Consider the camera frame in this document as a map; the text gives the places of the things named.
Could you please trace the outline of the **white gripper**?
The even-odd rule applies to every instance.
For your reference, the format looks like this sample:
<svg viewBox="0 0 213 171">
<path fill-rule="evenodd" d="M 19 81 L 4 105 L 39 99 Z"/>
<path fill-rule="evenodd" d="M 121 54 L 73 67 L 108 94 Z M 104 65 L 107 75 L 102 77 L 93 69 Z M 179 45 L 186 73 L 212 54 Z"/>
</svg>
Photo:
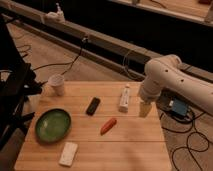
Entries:
<svg viewBox="0 0 213 171">
<path fill-rule="evenodd" d="M 146 117 L 151 111 L 151 102 L 156 101 L 161 94 L 161 88 L 154 83 L 143 81 L 140 84 L 138 96 L 144 101 L 140 103 L 140 117 Z"/>
</svg>

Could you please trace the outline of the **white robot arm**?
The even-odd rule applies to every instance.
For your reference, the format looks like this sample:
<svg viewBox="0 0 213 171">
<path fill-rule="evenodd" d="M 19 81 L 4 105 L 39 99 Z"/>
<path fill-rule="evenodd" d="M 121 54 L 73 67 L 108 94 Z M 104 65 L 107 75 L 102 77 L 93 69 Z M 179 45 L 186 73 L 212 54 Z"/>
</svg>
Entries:
<svg viewBox="0 0 213 171">
<path fill-rule="evenodd" d="M 166 55 L 149 60 L 139 88 L 139 97 L 146 103 L 156 101 L 163 88 L 168 88 L 213 115 L 213 84 L 185 74 L 180 70 L 181 59 Z"/>
</svg>

